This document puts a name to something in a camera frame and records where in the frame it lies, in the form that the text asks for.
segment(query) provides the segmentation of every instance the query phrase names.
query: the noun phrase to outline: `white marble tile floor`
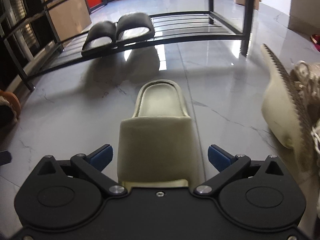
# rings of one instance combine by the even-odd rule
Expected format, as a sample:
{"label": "white marble tile floor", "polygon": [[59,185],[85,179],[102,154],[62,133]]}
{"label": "white marble tile floor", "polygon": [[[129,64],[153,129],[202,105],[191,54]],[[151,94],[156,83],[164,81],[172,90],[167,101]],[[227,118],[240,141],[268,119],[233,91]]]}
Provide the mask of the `white marble tile floor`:
{"label": "white marble tile floor", "polygon": [[[215,0],[216,11],[242,25],[244,7],[233,0]],[[95,11],[92,22],[117,21],[124,13],[148,14],[206,10],[207,0],[121,0]],[[311,42],[274,19],[255,12],[248,57],[239,55],[239,41],[199,41],[127,51],[73,65],[42,76],[25,100],[21,117],[0,150],[12,153],[12,163],[0,168],[0,231],[9,237],[20,227],[13,199],[30,171],[44,155],[69,159],[90,153],[105,143],[114,160],[103,171],[117,180],[119,125],[130,118],[137,94],[148,81],[177,82],[186,98],[198,133],[200,176],[218,171],[208,162],[207,149],[217,144],[231,154],[253,160],[279,155],[307,197],[300,228],[312,236],[319,192],[318,176],[298,172],[292,152],[282,147],[261,115],[269,71],[260,53],[266,43],[286,68],[299,60],[316,62],[320,53]],[[69,45],[76,47],[75,41]]]}

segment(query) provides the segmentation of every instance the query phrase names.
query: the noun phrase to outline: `beige slipper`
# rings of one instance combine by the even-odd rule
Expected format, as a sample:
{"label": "beige slipper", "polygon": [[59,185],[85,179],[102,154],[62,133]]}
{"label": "beige slipper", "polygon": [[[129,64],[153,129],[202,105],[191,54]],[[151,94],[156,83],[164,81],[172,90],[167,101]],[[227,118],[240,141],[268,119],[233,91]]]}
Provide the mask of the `beige slipper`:
{"label": "beige slipper", "polygon": [[200,184],[192,119],[181,88],[170,80],[145,84],[133,117],[120,125],[118,179],[131,187]]}
{"label": "beige slipper", "polygon": [[315,165],[315,153],[307,110],[280,60],[265,44],[261,51],[270,70],[262,115],[280,143],[293,149],[299,169],[309,171]]}

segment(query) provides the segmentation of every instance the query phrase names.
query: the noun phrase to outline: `screw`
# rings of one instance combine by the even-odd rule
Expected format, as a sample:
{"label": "screw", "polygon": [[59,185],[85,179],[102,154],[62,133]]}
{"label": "screw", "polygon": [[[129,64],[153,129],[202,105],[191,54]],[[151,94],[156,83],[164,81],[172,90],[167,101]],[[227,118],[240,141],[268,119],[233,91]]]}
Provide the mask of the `screw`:
{"label": "screw", "polygon": [[165,195],[165,193],[162,192],[162,191],[158,191],[158,192],[156,193],[156,196],[157,196],[157,197],[163,197],[164,195]]}
{"label": "screw", "polygon": [[196,192],[198,194],[208,194],[212,191],[212,188],[210,186],[207,185],[200,185],[196,188]]}
{"label": "screw", "polygon": [[109,191],[113,194],[120,195],[125,191],[125,188],[120,185],[114,185],[109,188]]}

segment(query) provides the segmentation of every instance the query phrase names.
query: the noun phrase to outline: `orange shoe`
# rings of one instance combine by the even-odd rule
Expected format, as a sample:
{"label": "orange shoe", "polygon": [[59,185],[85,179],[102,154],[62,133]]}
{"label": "orange shoe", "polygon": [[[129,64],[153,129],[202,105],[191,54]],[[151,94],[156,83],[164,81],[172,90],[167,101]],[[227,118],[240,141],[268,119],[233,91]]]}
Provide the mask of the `orange shoe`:
{"label": "orange shoe", "polygon": [[11,92],[0,90],[0,97],[4,97],[12,105],[12,108],[16,112],[16,117],[18,119],[21,114],[21,105],[16,95]]}

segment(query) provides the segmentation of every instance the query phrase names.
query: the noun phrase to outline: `tile grout line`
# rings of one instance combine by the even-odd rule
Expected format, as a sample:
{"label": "tile grout line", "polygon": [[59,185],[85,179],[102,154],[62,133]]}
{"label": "tile grout line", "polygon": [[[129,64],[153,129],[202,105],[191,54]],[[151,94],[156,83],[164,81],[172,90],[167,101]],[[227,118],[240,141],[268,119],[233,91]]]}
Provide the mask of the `tile grout line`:
{"label": "tile grout line", "polygon": [[17,186],[18,188],[20,188],[17,184],[14,184],[12,181],[6,179],[4,176],[0,175],[0,177],[4,178],[5,180],[7,180],[8,182],[12,183],[13,185]]}
{"label": "tile grout line", "polygon": [[182,67],[183,67],[183,70],[184,70],[184,74],[185,74],[185,77],[186,77],[186,80],[187,80],[187,87],[188,87],[188,91],[189,91],[189,95],[190,95],[190,99],[191,99],[192,112],[193,112],[193,115],[195,117],[196,130],[197,130],[197,134],[198,134],[198,141],[199,141],[200,154],[201,154],[201,160],[202,160],[202,168],[203,168],[203,173],[204,173],[204,181],[207,181],[207,174],[205,172],[204,156],[203,156],[203,151],[202,151],[202,145],[201,145],[201,140],[200,140],[200,133],[199,133],[199,127],[198,127],[198,122],[197,122],[197,118],[196,118],[195,107],[194,107],[193,102],[192,102],[192,95],[191,95],[190,85],[189,85],[189,81],[188,81],[188,77],[187,77],[186,67],[184,65],[184,62],[183,62],[183,59],[182,59],[182,54],[181,54],[181,51],[180,51],[180,48],[179,48],[178,44],[177,44],[177,47],[178,47],[178,51],[179,51]]}

